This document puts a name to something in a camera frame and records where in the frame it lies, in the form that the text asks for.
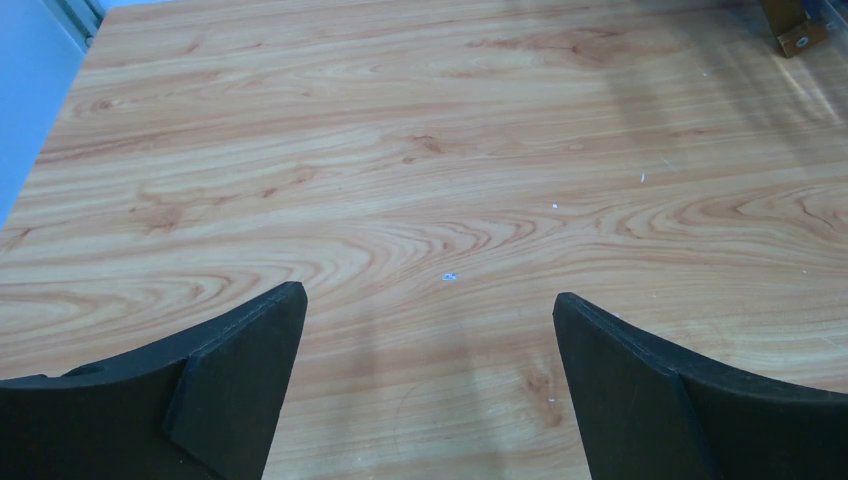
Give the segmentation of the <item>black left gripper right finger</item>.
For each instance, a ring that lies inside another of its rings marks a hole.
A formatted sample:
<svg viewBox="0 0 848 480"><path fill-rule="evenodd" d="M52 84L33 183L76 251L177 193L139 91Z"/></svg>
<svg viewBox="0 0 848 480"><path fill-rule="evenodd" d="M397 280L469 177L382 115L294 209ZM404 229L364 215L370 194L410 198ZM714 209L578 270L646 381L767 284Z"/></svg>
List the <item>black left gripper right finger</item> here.
<svg viewBox="0 0 848 480"><path fill-rule="evenodd" d="M741 370L573 293L553 323L595 479L843 479L847 397Z"/></svg>

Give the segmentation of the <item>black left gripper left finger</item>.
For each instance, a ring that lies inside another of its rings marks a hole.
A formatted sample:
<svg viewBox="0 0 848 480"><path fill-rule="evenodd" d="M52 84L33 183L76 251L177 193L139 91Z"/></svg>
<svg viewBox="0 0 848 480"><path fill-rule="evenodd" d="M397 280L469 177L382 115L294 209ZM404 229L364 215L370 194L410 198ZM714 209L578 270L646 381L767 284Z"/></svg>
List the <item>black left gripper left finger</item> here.
<svg viewBox="0 0 848 480"><path fill-rule="evenodd" d="M258 479L308 299L286 282L211 320L1 384L5 479Z"/></svg>

